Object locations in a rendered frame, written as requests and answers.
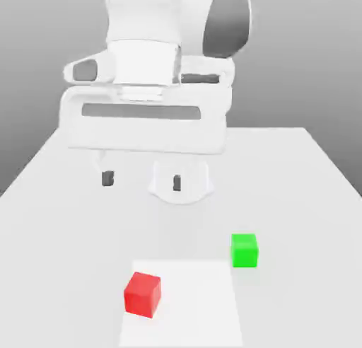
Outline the small red cube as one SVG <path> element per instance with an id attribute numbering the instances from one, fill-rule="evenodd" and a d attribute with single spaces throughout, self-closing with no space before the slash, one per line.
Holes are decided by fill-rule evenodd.
<path id="1" fill-rule="evenodd" d="M 127 313 L 152 318 L 160 298 L 160 277 L 135 272 L 124 289 L 124 308 Z"/>

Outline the small green cube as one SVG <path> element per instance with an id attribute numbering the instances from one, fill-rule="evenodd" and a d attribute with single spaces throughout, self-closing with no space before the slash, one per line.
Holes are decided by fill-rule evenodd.
<path id="1" fill-rule="evenodd" d="M 257 267 L 259 246 L 256 235 L 253 233 L 233 233 L 231 235 L 230 256 L 233 267 Z"/>

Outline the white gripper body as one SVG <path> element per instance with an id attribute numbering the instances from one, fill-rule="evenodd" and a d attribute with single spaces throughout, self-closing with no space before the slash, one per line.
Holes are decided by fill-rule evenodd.
<path id="1" fill-rule="evenodd" d="M 86 117 L 85 104 L 126 105 L 116 88 L 74 86 L 60 102 L 59 129 L 69 147 L 124 151 L 218 154 L 226 145 L 226 114 L 232 103 L 232 88 L 221 84 L 182 84 L 167 88 L 161 100 L 147 100 L 146 110 L 156 106 L 198 107 L 198 120 L 130 117 Z"/>

